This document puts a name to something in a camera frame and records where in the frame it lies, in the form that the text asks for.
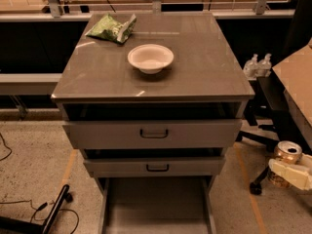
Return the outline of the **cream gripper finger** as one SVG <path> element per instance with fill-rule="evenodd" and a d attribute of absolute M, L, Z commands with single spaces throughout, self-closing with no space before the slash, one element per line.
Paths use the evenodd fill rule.
<path fill-rule="evenodd" d="M 297 164 L 287 164 L 282 161 L 269 160 L 269 168 L 300 190 L 312 189 L 312 169 Z"/>
<path fill-rule="evenodd" d="M 300 166 L 312 169 L 312 156 L 307 154 L 302 154 L 298 162 Z"/>

